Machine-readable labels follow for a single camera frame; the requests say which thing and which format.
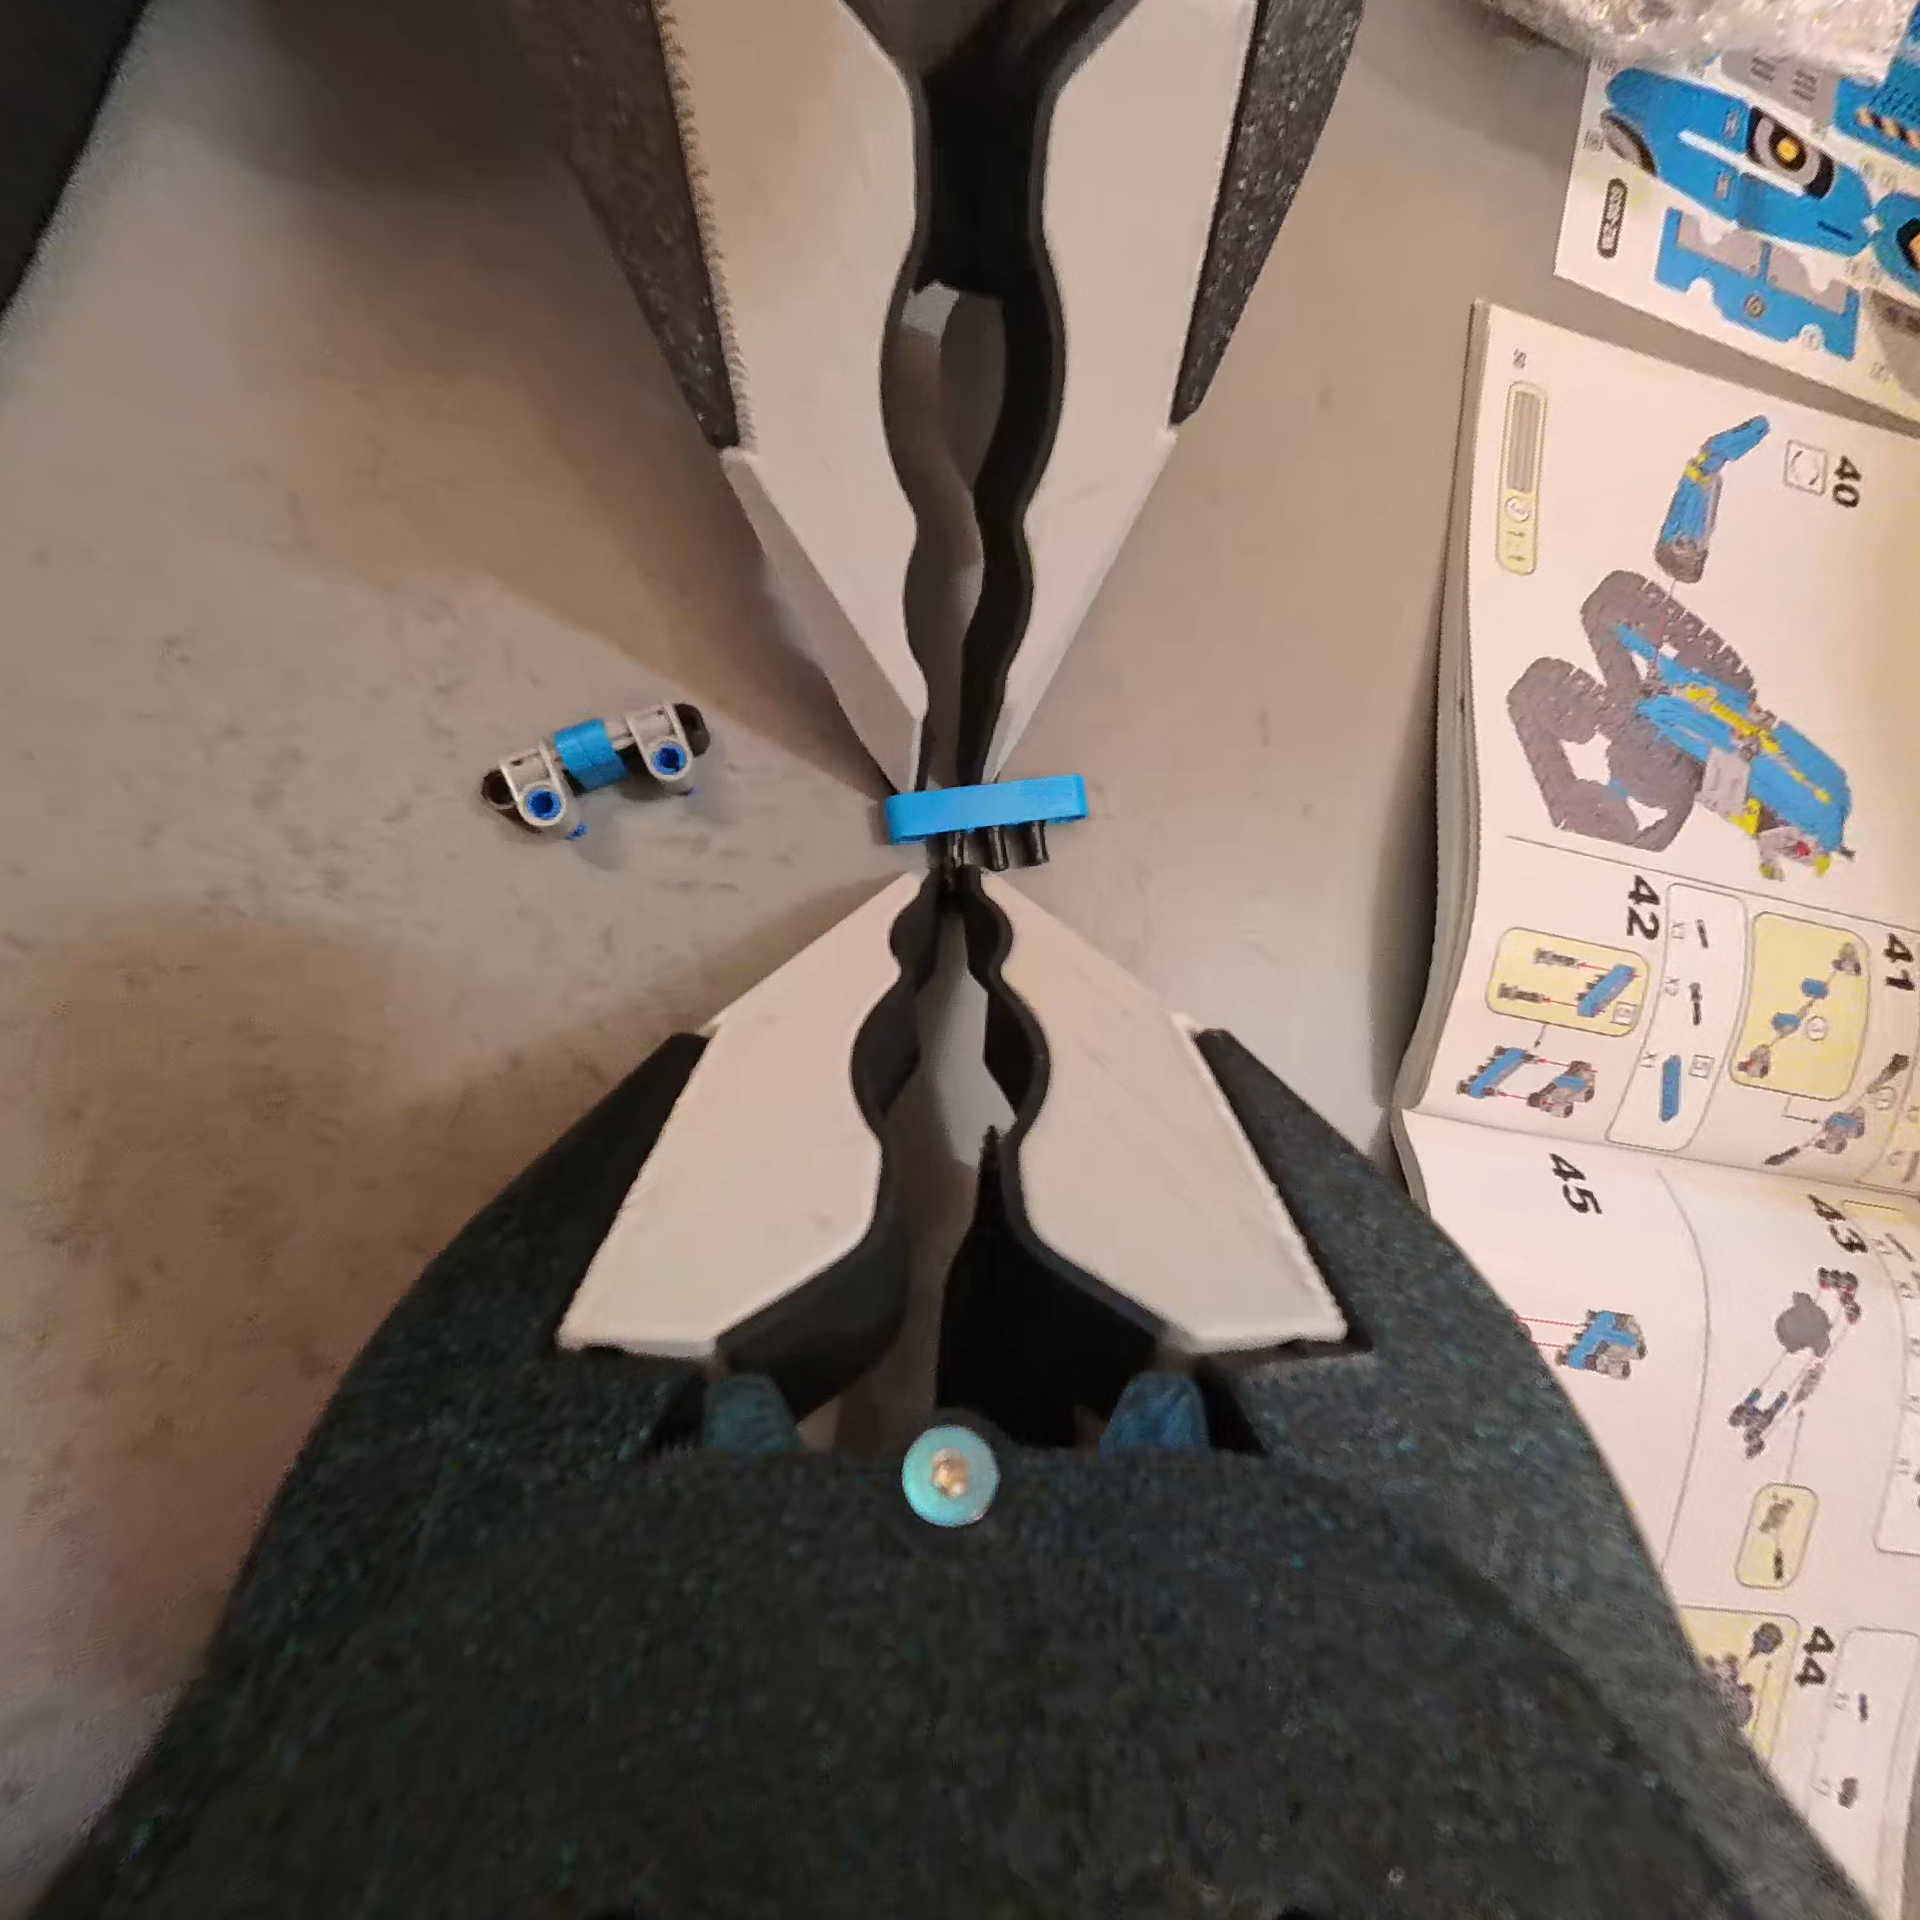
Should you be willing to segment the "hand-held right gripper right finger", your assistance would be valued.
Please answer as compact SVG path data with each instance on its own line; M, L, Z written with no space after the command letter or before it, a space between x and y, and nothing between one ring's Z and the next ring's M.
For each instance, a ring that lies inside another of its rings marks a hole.
M944 1284L938 1401L1071 1448L1141 1373L1340 1349L1346 1314L1203 1030L1008 878L967 870L949 901L1010 1121Z

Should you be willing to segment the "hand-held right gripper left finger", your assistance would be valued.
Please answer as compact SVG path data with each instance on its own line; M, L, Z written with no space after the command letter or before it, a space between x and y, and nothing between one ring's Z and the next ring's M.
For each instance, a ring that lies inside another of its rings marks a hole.
M921 1059L941 890L904 875L649 1060L676 1092L560 1349L767 1377L799 1418L896 1341L907 1232L883 1138Z

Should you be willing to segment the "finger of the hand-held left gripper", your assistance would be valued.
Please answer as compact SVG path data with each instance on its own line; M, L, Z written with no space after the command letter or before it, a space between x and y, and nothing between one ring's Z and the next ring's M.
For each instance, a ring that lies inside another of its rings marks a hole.
M1010 760L1170 456L1256 22L1257 4L1073 4L1010 73L989 172L1001 398L955 739L970 781Z
M720 461L809 658L911 789L920 523L883 368L923 250L921 96L850 4L666 4L660 41L735 404Z

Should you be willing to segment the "light blue short beam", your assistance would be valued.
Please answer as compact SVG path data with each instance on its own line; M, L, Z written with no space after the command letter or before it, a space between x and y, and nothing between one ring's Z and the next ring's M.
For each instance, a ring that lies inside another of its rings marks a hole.
M1088 786L1080 774L925 786L888 797L881 817L895 846L996 827L1073 825L1088 817Z

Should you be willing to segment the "grey blue brick assembly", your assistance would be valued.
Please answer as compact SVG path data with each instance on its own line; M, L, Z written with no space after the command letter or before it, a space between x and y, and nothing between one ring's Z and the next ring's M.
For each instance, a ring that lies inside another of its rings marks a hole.
M560 728L489 765L475 793L497 817L535 836L585 833L584 801L611 789L655 797L693 793L713 734L700 706L672 702Z

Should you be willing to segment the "grey desk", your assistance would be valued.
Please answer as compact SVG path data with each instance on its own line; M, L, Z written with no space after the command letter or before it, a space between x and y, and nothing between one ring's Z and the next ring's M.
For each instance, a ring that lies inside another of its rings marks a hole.
M1885 419L1552 273L1585 69L1368 4L1033 728L1024 890L1349 1138L1433 945L1473 305ZM696 704L693 793L483 773ZM660 1040L907 868L483 4L156 4L4 324L4 1916L344 1371Z

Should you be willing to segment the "instruction booklet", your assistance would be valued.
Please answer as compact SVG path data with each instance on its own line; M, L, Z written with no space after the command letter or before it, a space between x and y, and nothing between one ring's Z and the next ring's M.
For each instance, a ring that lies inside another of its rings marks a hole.
M1915 1916L1915 566L1915 440L1474 307L1402 1162L1876 1916Z

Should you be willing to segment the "sticker sheet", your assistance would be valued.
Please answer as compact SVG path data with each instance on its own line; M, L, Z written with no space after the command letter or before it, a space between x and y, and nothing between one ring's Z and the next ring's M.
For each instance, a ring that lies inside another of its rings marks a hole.
M1589 69L1554 269L1917 419L1917 11L1889 60Z

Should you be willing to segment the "clear plastic bag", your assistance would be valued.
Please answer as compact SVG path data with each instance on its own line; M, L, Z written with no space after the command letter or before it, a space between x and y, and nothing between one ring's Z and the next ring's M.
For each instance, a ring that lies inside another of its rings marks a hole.
M1915 3L1490 3L1489 10L1580 57L1706 65L1728 52L1882 77Z

